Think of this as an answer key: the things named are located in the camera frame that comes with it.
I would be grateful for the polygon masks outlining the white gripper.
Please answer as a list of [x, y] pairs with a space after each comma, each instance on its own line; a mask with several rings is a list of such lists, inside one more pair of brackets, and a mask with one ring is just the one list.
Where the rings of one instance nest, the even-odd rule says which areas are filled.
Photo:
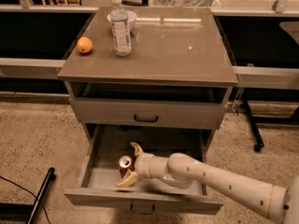
[[127, 188], [132, 186], [141, 179], [164, 179], [169, 174], [168, 158], [154, 156], [153, 154], [144, 153], [142, 147], [131, 142], [136, 156], [135, 170], [128, 170], [120, 181], [116, 183], [118, 188]]

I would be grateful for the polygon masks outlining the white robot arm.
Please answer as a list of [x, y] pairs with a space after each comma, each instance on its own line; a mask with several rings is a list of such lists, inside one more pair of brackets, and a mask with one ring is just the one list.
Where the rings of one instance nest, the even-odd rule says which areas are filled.
[[299, 224], [299, 177], [287, 187], [279, 187], [204, 164], [188, 155], [174, 153], [158, 157], [133, 142], [135, 162], [125, 167], [119, 188], [130, 187], [140, 179], [159, 179], [186, 189], [198, 181], [275, 224]]

